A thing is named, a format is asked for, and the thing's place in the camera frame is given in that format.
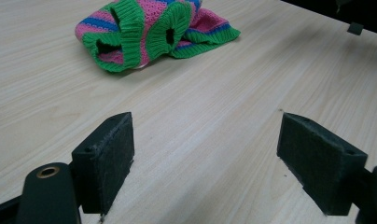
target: knitted garment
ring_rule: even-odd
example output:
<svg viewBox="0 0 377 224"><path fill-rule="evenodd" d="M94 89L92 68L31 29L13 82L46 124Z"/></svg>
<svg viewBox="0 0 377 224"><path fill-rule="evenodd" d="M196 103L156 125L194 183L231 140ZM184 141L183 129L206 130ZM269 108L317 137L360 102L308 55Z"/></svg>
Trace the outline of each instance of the knitted garment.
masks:
<svg viewBox="0 0 377 224"><path fill-rule="evenodd" d="M162 54L189 58L237 38L240 32L201 1L115 1L81 21L76 37L110 72L143 67Z"/></svg>

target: black foam pad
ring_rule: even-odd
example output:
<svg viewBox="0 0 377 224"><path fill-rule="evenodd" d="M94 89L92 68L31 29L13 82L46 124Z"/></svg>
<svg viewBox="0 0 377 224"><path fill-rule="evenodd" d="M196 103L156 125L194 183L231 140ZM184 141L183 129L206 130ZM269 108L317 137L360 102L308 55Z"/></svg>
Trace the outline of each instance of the black foam pad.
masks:
<svg viewBox="0 0 377 224"><path fill-rule="evenodd" d="M326 215L348 215L346 183L362 173L366 153L310 119L285 113L277 155Z"/></svg>
<svg viewBox="0 0 377 224"><path fill-rule="evenodd" d="M133 118L105 120L73 152L77 200L84 213L107 214L133 163Z"/></svg>

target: black mechanical part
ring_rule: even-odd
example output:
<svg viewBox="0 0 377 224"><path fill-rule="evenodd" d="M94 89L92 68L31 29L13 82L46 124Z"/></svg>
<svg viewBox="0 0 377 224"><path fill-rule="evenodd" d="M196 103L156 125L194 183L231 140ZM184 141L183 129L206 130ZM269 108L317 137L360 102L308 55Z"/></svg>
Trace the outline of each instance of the black mechanical part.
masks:
<svg viewBox="0 0 377 224"><path fill-rule="evenodd" d="M16 223L80 223L67 164L43 165L26 176Z"/></svg>
<svg viewBox="0 0 377 224"><path fill-rule="evenodd" d="M352 22L348 28L348 33L353 35L361 35L364 26L362 24L358 24L356 22Z"/></svg>
<svg viewBox="0 0 377 224"><path fill-rule="evenodd" d="M133 155L131 113L105 120L72 152L84 213L107 214L130 172Z"/></svg>
<svg viewBox="0 0 377 224"><path fill-rule="evenodd" d="M27 175L23 193L0 204L0 224L80 223L77 209L107 214L133 163L130 112L103 122L73 152Z"/></svg>
<svg viewBox="0 0 377 224"><path fill-rule="evenodd" d="M364 168L367 154L316 122L285 113L279 156L318 207L330 216L346 216L354 203L356 223L377 223L377 167Z"/></svg>

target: pink stripe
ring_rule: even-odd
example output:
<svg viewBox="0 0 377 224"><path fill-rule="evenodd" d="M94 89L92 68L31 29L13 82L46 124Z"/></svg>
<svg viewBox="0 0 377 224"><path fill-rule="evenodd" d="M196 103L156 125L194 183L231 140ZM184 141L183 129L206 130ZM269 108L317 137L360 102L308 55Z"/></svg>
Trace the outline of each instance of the pink stripe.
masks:
<svg viewBox="0 0 377 224"><path fill-rule="evenodd" d="M187 45L190 45L191 42L187 41L187 40L180 40L179 43L177 44L178 47L182 47L182 46L187 46Z"/></svg>
<svg viewBox="0 0 377 224"><path fill-rule="evenodd" d="M213 11L200 8L189 28L205 33L225 24L226 22L228 21L219 17Z"/></svg>
<svg viewBox="0 0 377 224"><path fill-rule="evenodd" d="M102 53L98 55L98 58L106 63L118 63L123 64L124 59L122 57L122 52L119 50L114 50L110 53Z"/></svg>
<svg viewBox="0 0 377 224"><path fill-rule="evenodd" d="M195 15L197 13L197 8L195 7L195 4L190 2L191 4L191 19L189 19L189 23L191 24L194 21Z"/></svg>
<svg viewBox="0 0 377 224"><path fill-rule="evenodd" d="M80 23L78 26L76 26L75 35L76 35L77 39L81 40L83 35L85 33L88 33L88 32L91 32L91 33L107 33L109 31L107 29L103 29L103 28L99 28L99 27L93 27L93 26L90 26L90 25L84 24L84 23Z"/></svg>
<svg viewBox="0 0 377 224"><path fill-rule="evenodd" d="M115 20L112 16L112 14L110 14L110 12L108 11L102 11L102 10L99 10L99 11L96 11L94 13L92 13L90 15L91 18L94 18L94 19L100 19L100 20L104 20L104 21L110 21L112 23L115 23Z"/></svg>
<svg viewBox="0 0 377 224"><path fill-rule="evenodd" d="M141 62L139 66L146 65L150 62L146 50L146 37L148 30L151 26L160 18L160 15L166 9L166 3L164 2L148 2L146 0L138 0L139 5L145 12L145 30L142 33L140 41Z"/></svg>

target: light wood grain surface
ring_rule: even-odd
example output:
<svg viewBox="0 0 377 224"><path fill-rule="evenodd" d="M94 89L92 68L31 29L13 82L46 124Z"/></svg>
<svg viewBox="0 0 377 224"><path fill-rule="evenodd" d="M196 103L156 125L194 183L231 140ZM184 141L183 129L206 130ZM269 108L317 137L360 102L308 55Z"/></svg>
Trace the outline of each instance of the light wood grain surface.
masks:
<svg viewBox="0 0 377 224"><path fill-rule="evenodd" d="M136 154L105 223L354 223L325 217L276 157L283 111L377 165L377 34L277 0L206 0L242 31L186 60L108 74L76 40L104 0L0 0L0 203L106 118L133 112ZM97 223L96 215L82 215Z"/></svg>

